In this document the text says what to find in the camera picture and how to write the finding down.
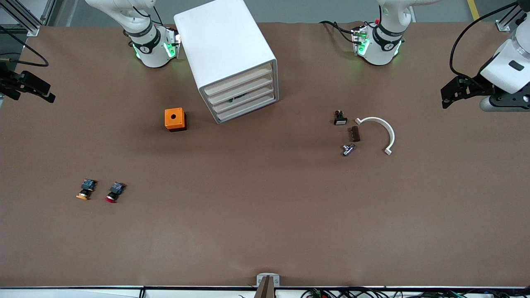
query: yellow stripe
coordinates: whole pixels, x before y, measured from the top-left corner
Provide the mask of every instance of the yellow stripe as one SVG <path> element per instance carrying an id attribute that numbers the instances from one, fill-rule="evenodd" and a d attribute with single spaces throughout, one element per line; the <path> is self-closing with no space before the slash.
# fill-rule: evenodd
<path id="1" fill-rule="evenodd" d="M 476 9 L 475 1 L 474 0 L 467 0 L 467 4 L 469 5 L 469 10 L 471 11 L 471 15 L 473 16 L 473 20 L 477 20 L 480 18 L 479 11 Z"/>

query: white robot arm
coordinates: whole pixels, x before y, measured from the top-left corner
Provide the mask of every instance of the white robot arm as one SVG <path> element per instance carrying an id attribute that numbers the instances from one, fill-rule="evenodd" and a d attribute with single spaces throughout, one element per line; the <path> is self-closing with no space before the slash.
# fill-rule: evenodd
<path id="1" fill-rule="evenodd" d="M 520 5 L 525 11 L 526 5 Z M 530 111 L 530 20 L 524 20 L 474 78 L 458 75 L 441 89 L 442 107 L 474 96 L 486 112 Z"/>
<path id="2" fill-rule="evenodd" d="M 145 12 L 153 8 L 155 0 L 86 0 L 115 19 L 132 40 L 136 56 L 148 67 L 161 67 L 176 57 L 180 37 L 175 30 L 155 26 Z"/>
<path id="3" fill-rule="evenodd" d="M 381 19 L 353 32 L 356 54 L 374 65 L 388 64 L 398 53 L 401 38 L 412 21 L 410 7 L 428 5 L 440 0 L 377 0 Z"/>

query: silver metal fitting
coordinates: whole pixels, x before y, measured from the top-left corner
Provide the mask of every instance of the silver metal fitting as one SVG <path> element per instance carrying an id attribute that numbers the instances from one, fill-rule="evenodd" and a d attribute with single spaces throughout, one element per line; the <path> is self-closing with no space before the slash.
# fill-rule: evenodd
<path id="1" fill-rule="evenodd" d="M 353 150 L 355 150 L 355 145 L 343 145 L 342 149 L 344 150 L 344 152 L 342 152 L 342 156 L 348 156 Z"/>

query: orange cube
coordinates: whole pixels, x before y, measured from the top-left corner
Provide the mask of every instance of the orange cube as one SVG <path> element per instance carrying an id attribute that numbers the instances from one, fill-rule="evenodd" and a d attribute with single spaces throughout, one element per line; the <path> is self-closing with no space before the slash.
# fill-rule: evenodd
<path id="1" fill-rule="evenodd" d="M 188 129 L 186 113 L 182 108 L 167 109 L 164 113 L 164 125 L 170 132 L 180 132 Z"/>

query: white drawer unit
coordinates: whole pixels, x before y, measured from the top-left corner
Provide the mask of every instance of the white drawer unit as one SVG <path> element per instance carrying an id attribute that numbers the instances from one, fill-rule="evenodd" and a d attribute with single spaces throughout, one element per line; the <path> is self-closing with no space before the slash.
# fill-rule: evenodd
<path id="1" fill-rule="evenodd" d="M 279 100 L 276 57 L 243 0 L 215 0 L 174 19 L 199 93 L 217 123 Z"/>

